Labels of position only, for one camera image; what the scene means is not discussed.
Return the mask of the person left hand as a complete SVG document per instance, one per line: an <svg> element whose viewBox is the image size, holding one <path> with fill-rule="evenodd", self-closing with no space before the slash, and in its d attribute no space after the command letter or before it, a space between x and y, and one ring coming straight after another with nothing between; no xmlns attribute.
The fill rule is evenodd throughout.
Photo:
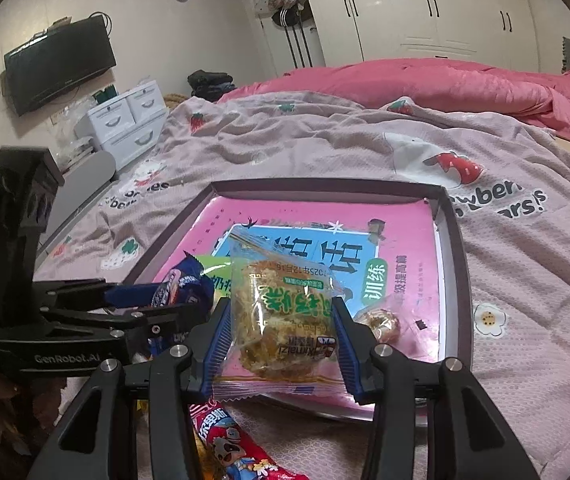
<svg viewBox="0 0 570 480"><path fill-rule="evenodd" d="M0 444L18 454L38 454L60 418L67 384L64 377L11 382L0 376Z"/></svg>

